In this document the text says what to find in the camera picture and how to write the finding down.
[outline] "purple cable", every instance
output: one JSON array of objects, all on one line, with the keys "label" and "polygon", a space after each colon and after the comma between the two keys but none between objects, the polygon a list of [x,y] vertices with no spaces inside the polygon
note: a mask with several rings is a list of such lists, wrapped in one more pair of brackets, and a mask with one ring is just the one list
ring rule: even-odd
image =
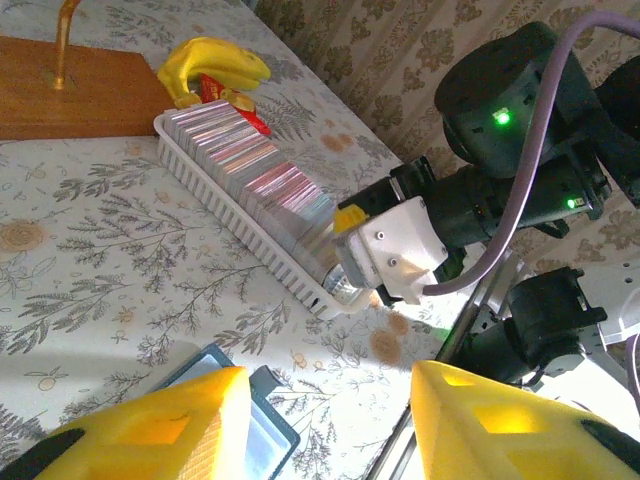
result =
[{"label": "purple cable", "polygon": [[484,254],[469,270],[454,280],[424,286],[422,289],[424,295],[446,295],[476,283],[489,273],[504,253],[507,245],[509,245],[509,241],[520,221],[520,216],[535,178],[562,71],[567,63],[573,44],[584,30],[591,27],[605,27],[640,38],[640,22],[611,12],[587,13],[567,29],[551,52],[549,63],[544,69],[534,114],[531,118],[531,125],[522,148],[518,172],[513,180],[509,200],[495,235],[489,242]]},{"label": "purple cable", "polygon": [[640,381],[638,380],[638,365],[636,361],[636,352],[640,343],[640,335],[634,335],[627,338],[627,381],[629,382],[629,391],[636,402],[636,408],[640,413]]}]

